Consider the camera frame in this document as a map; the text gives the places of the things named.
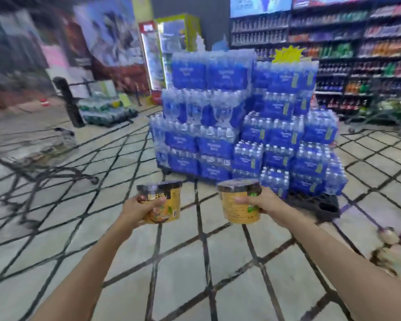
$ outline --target person's left hand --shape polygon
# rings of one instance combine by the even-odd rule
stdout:
[[[148,212],[166,202],[165,197],[145,204],[140,204],[139,200],[141,200],[141,195],[136,195],[124,202],[122,212],[115,222],[117,229],[122,231],[126,238],[131,236],[133,229],[145,224],[143,219]]]

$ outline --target hand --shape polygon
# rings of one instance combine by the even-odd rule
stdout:
[[[270,188],[261,188],[261,194],[256,197],[245,196],[235,198],[238,204],[250,204],[260,207],[263,212],[268,214],[279,226],[288,228],[288,222],[296,218],[299,213],[280,199]]]
[[[166,198],[162,197],[140,204],[140,199],[141,195],[136,195],[124,202],[122,212],[115,222],[116,228],[123,232],[126,239],[131,236],[133,229],[145,224],[143,219],[148,212],[162,206],[166,201]]]

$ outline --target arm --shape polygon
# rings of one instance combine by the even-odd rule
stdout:
[[[86,321],[120,245],[140,225],[144,215],[165,200],[156,199],[147,204],[138,203],[138,197],[127,200],[117,221],[40,305],[31,321]]]
[[[358,320],[401,321],[401,280],[348,249],[268,188],[263,188],[258,197],[239,198],[238,202],[258,205],[287,228]]]

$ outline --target wall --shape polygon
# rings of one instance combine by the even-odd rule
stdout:
[[[207,50],[223,39],[229,41],[230,0],[151,0],[155,18],[188,13],[200,18]]]

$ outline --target black bollard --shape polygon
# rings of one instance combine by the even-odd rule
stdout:
[[[76,101],[71,94],[70,87],[68,85],[67,80],[63,77],[57,76],[53,79],[53,83],[56,88],[62,92],[62,96],[65,101],[65,109],[67,110],[68,117],[70,118],[73,126],[76,128],[82,128],[85,126],[85,123],[80,116],[79,109],[76,106]]]

